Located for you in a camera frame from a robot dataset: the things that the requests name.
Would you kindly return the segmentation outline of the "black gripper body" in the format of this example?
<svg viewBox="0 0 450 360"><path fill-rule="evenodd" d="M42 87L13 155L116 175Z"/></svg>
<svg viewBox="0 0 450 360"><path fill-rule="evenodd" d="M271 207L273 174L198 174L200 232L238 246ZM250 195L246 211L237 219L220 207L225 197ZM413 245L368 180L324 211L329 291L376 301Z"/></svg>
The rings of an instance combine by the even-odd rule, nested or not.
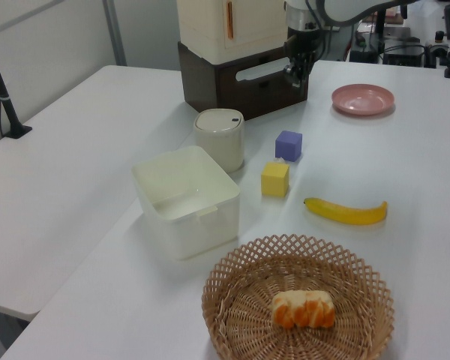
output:
<svg viewBox="0 0 450 360"><path fill-rule="evenodd" d="M322 43L322 31L318 28L310 31L287 29L286 57L290 60L317 60L317 50Z"/></svg>

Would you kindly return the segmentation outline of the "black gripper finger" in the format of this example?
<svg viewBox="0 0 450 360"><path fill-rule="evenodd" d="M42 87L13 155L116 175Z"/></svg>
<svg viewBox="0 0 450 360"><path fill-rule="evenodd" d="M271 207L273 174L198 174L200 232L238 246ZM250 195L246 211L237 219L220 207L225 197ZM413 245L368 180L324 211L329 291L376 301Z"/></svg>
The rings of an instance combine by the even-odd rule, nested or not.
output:
<svg viewBox="0 0 450 360"><path fill-rule="evenodd" d="M286 80L294 87L302 87L302 66L297 64L295 60L290 60L283 68L283 75Z"/></svg>
<svg viewBox="0 0 450 360"><path fill-rule="evenodd" d="M306 82L314 66L314 56L306 55L302 61L301 81Z"/></svg>

